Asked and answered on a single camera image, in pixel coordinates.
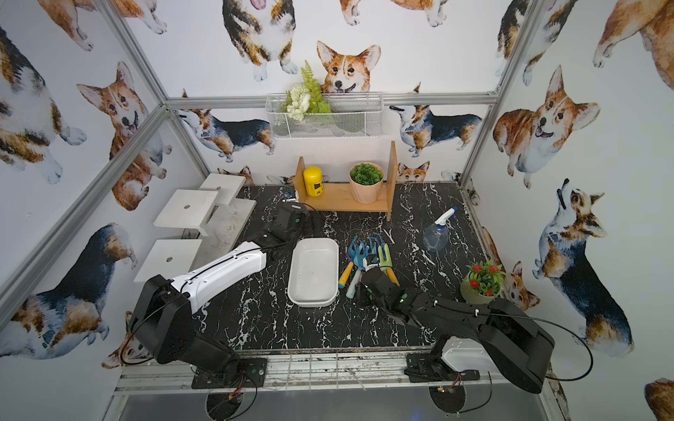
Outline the green fork wooden handle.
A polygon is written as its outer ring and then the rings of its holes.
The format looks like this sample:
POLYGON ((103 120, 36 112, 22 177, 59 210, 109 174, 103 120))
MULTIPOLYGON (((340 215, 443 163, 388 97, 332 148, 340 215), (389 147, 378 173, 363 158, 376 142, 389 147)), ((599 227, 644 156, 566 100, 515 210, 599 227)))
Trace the green fork wooden handle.
POLYGON ((377 248, 377 254, 379 259, 379 268, 382 272, 386 273, 389 280, 394 284, 399 286, 398 278, 392 269, 392 259, 389 246, 384 243, 384 245, 377 248))

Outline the teal rake yellow handle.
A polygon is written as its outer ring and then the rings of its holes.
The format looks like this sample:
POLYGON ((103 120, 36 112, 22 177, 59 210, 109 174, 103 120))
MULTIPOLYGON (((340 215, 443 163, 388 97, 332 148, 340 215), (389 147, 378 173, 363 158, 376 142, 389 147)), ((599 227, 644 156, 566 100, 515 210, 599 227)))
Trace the teal rake yellow handle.
POLYGON ((365 247, 363 245, 363 242, 358 240, 358 236, 353 238, 347 249, 347 252, 349 256, 349 263, 347 264, 347 267, 344 269, 342 275, 340 276, 338 283, 339 289, 345 288, 353 268, 357 266, 359 261, 363 259, 365 247))

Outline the light blue fork grey handle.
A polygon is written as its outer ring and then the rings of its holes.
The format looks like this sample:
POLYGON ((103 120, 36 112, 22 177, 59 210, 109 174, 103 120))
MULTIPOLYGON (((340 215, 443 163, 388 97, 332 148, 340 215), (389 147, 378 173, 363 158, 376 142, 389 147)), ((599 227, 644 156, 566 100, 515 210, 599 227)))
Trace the light blue fork grey handle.
POLYGON ((354 275, 354 279, 351 281, 351 284, 349 284, 349 288, 346 293, 346 297, 348 299, 353 299, 356 295, 356 287, 361 282, 362 276, 368 267, 366 260, 369 255, 370 247, 367 244, 361 242, 356 247, 355 257, 353 258, 353 263, 356 266, 356 273, 354 275))

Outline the blue rake yellow handle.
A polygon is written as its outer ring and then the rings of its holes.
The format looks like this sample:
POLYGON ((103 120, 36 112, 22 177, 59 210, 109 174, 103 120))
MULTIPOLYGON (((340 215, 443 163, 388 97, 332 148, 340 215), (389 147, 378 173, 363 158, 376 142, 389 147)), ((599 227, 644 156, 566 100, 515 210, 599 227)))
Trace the blue rake yellow handle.
POLYGON ((378 249, 379 247, 384 246, 384 240, 379 233, 374 233, 368 238, 368 247, 369 247, 369 256, 377 260, 378 259, 378 249))

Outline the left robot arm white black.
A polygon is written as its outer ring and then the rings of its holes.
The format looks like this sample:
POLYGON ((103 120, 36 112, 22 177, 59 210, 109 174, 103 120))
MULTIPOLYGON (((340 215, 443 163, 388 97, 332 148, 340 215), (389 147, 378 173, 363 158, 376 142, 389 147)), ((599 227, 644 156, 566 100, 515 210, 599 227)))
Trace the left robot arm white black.
POLYGON ((225 340, 200 333, 192 316, 206 302, 240 280, 261 272, 285 247, 319 229, 319 213, 306 203, 282 202, 263 229, 231 252, 191 272, 144 283, 127 332, 160 364, 182 361, 226 383, 240 376, 240 357, 225 340))

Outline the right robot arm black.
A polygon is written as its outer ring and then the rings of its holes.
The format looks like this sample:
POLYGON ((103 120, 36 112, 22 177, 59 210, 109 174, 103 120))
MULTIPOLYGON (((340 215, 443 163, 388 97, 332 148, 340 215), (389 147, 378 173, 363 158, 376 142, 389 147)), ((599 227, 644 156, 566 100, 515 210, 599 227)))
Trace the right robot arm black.
POLYGON ((372 269, 356 287, 356 303, 377 307, 402 326, 474 340, 511 384, 529 393, 542 392, 555 341, 505 299, 496 298, 487 305, 455 302, 403 288, 372 269))

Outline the white plastic storage box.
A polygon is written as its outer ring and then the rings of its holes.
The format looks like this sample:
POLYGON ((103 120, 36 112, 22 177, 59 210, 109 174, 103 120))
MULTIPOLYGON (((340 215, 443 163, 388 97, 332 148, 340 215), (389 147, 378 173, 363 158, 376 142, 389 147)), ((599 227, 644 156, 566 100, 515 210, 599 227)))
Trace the white plastic storage box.
POLYGON ((339 246, 329 238, 300 240, 293 250, 287 294, 299 307, 331 305, 339 289, 339 246))

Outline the yellow canister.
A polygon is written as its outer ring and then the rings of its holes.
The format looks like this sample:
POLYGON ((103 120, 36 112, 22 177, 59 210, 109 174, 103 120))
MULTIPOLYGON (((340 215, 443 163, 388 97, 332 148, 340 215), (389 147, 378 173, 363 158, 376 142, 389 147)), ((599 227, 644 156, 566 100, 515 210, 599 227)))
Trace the yellow canister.
POLYGON ((324 193, 323 173, 319 167, 307 167, 303 171, 305 191, 308 196, 317 198, 324 193))

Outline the wooden shelf rack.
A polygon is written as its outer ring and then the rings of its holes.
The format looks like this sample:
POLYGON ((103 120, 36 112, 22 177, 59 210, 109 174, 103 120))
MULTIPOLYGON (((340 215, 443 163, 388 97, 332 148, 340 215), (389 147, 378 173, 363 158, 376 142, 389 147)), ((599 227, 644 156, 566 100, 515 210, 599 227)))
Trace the wooden shelf rack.
POLYGON ((320 196, 309 196, 304 182, 305 160, 303 156, 298 159, 298 166, 293 181, 298 201, 306 203, 316 211, 323 212, 369 212, 383 213, 386 220, 391 221, 392 207, 395 198, 397 184, 398 156, 395 142, 391 142, 387 178, 381 182, 376 191, 375 200, 372 203, 360 203, 356 200, 352 182, 324 184, 324 193, 320 196))

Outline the clear blue spray bottle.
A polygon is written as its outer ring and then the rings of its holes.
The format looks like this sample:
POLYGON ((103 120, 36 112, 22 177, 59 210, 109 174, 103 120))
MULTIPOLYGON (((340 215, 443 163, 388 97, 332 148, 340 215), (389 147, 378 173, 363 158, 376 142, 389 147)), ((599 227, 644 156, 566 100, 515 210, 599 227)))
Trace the clear blue spray bottle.
POLYGON ((448 222, 456 215, 457 207, 452 207, 440 215, 435 222, 428 226, 423 232, 423 246, 428 252, 438 253, 446 247, 449 242, 448 222))

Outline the white stepped display stand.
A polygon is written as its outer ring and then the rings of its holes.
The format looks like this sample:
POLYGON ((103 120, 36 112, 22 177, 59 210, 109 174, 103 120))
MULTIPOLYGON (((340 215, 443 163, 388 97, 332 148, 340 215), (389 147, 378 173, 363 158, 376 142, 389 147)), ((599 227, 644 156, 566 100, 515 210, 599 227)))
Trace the white stepped display stand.
POLYGON ((154 225, 192 237, 156 240, 134 281, 182 275, 232 250, 256 207, 256 201, 237 196, 246 182, 243 175, 210 174, 199 189, 178 189, 154 225))

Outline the pink pot green plant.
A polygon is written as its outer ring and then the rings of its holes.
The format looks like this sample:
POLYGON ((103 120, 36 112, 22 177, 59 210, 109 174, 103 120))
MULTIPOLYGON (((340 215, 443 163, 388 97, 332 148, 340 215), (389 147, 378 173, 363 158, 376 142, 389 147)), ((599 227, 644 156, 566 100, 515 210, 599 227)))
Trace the pink pot green plant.
POLYGON ((358 163, 349 171, 352 195, 362 205, 377 201, 383 180, 384 170, 372 162, 358 163))

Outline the green pot red flowers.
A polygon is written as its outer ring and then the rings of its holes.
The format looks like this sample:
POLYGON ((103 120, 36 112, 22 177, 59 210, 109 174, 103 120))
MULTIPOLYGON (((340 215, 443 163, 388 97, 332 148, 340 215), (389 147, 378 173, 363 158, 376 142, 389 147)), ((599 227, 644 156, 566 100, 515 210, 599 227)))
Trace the green pot red flowers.
POLYGON ((460 284, 460 292, 470 305, 487 305, 504 292, 506 273, 493 260, 474 262, 460 284))

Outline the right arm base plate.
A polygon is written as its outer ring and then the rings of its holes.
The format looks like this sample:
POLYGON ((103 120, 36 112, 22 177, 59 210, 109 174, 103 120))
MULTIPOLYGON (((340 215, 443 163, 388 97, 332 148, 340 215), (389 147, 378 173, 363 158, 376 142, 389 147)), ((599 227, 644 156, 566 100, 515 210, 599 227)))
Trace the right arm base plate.
POLYGON ((407 354, 404 374, 412 383, 421 382, 464 382, 478 381, 481 376, 476 370, 456 372, 441 357, 433 354, 407 354))

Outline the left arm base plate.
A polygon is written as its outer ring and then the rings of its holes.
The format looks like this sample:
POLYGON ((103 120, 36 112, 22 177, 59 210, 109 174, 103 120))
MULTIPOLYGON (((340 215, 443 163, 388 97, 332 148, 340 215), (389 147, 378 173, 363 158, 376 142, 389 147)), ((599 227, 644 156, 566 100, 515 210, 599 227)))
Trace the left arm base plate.
POLYGON ((238 389, 262 387, 268 371, 266 358, 242 358, 232 361, 222 373, 201 369, 195 372, 192 389, 238 389))

